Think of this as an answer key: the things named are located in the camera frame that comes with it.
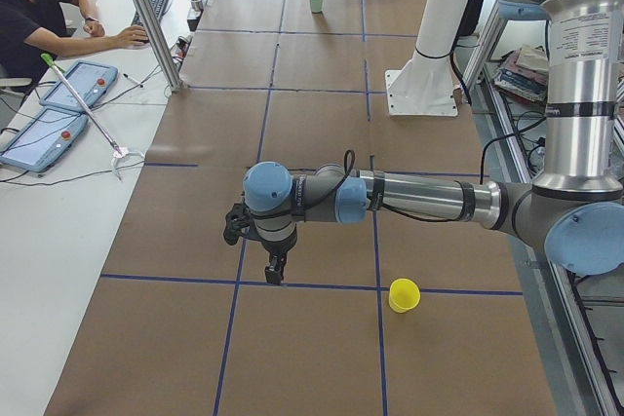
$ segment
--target industrial robot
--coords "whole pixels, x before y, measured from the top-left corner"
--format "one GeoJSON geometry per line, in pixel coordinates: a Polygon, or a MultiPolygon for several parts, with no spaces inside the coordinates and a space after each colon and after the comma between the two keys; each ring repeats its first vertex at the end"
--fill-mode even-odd
{"type": "Polygon", "coordinates": [[[243,199],[226,215],[224,239],[230,245],[240,237],[261,242],[272,284],[284,278],[297,223],[356,223],[367,210],[380,209],[474,221],[517,237],[578,275],[624,263],[622,184],[610,170],[624,0],[499,0],[499,10],[507,19],[552,23],[547,152],[531,183],[354,170],[351,152],[342,166],[314,174],[290,174],[279,163],[263,162],[245,175],[243,199]]]}

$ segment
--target black t-shirt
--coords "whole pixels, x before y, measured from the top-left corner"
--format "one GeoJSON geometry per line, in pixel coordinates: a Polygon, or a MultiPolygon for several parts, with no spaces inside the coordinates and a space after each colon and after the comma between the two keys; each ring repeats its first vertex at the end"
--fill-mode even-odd
{"type": "Polygon", "coordinates": [[[23,42],[39,27],[57,36],[67,36],[65,17],[59,2],[72,0],[0,0],[0,63],[10,77],[32,78],[33,84],[48,66],[42,51],[23,42]]]}

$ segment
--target man's hand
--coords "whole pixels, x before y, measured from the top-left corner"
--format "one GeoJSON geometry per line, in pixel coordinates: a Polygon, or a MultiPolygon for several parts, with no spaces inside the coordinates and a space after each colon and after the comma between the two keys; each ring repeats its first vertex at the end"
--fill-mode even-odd
{"type": "Polygon", "coordinates": [[[145,28],[134,24],[122,30],[117,36],[113,36],[118,48],[129,48],[130,46],[143,46],[149,41],[145,28]]]}
{"type": "Polygon", "coordinates": [[[101,25],[99,21],[88,19],[85,21],[85,25],[82,27],[86,33],[89,34],[92,38],[101,38],[106,34],[104,31],[104,27],[101,25]]]}

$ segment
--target blue tablet device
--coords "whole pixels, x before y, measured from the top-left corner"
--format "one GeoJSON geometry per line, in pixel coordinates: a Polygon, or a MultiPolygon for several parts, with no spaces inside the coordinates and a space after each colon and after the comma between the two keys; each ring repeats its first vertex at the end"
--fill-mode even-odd
{"type": "Polygon", "coordinates": [[[88,120],[87,114],[44,107],[0,152],[0,163],[43,172],[71,146],[88,120]]]}
{"type": "MultiPolygon", "coordinates": [[[[103,63],[77,60],[65,73],[65,78],[76,89],[89,107],[96,104],[117,80],[117,68],[103,63]]],[[[67,87],[58,81],[41,98],[42,106],[52,106],[74,112],[84,112],[67,87]]]]}

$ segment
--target white table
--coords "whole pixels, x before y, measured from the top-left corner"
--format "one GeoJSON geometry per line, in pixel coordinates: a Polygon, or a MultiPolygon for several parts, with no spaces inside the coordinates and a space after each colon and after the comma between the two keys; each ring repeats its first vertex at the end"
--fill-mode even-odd
{"type": "MultiPolygon", "coordinates": [[[[98,0],[108,34],[128,26],[135,14],[131,0],[98,0]]],[[[161,21],[167,42],[187,35],[188,0],[173,0],[161,21]]],[[[115,65],[120,78],[105,99],[133,84],[122,73],[143,79],[157,60],[151,47],[91,55],[115,65]]],[[[69,66],[73,60],[59,61],[69,66]]],[[[44,80],[55,80],[52,72],[44,80]]],[[[147,150],[169,94],[162,73],[99,111],[99,121],[121,146],[147,150]]],[[[21,112],[33,116],[40,105],[32,94],[21,112]]],[[[21,128],[20,115],[10,124],[21,128]]],[[[0,147],[11,138],[0,135],[0,147]]],[[[110,170],[112,149],[93,124],[43,177],[28,174],[22,183],[55,182],[110,170]]],[[[137,163],[137,158],[123,165],[137,163]]],[[[21,173],[0,169],[0,179],[21,173]]],[[[140,166],[51,187],[0,184],[0,415],[44,413],[93,293],[101,267],[140,173],[140,166]]]]}

